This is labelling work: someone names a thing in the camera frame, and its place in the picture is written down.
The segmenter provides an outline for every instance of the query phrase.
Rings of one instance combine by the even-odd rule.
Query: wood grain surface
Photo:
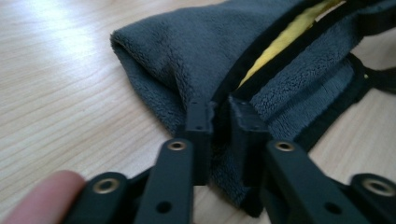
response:
[[[87,179],[150,167],[170,136],[132,89],[109,42],[124,25],[220,0],[0,2],[0,220],[58,170]],[[396,30],[355,52],[372,68],[396,66]],[[396,181],[396,96],[370,91],[310,154],[344,183],[358,173]],[[213,186],[195,188],[194,223],[269,223],[235,209]]]

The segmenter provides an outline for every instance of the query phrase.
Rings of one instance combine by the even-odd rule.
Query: finger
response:
[[[84,185],[74,172],[56,172],[28,193],[3,224],[59,223]]]

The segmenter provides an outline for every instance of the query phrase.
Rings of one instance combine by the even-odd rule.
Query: metal grommet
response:
[[[171,142],[168,144],[168,148],[174,151],[183,150],[186,147],[187,147],[186,144],[180,141]]]
[[[393,187],[380,180],[367,178],[363,180],[362,184],[367,190],[371,191],[374,194],[385,197],[392,197],[396,195],[396,190]]]
[[[93,185],[93,191],[98,194],[107,194],[116,190],[120,181],[115,178],[102,179]]]
[[[293,151],[294,145],[288,142],[276,142],[275,147],[281,151]]]

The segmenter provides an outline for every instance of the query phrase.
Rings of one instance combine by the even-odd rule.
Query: fabric pouch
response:
[[[366,69],[349,53],[370,32],[395,26],[394,8],[393,0],[230,0],[138,21],[115,31],[111,43],[135,91],[171,134],[196,98],[214,102],[227,119],[221,111],[231,93],[254,106],[273,137],[309,150],[370,88],[394,91],[394,70]],[[214,147],[212,180],[259,216],[258,191],[240,183],[227,142]]]

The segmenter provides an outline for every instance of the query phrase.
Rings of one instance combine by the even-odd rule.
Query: gray microfiber cloth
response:
[[[186,105],[210,101],[245,49],[270,25],[306,0],[230,0],[182,8],[123,27],[111,36],[135,91],[171,134],[184,123]],[[346,15],[309,44],[255,94],[250,103],[275,138],[295,140],[354,80],[348,53],[361,41],[359,13],[396,5],[380,1]],[[253,189],[243,187],[229,150],[214,155],[213,181],[256,217]]]

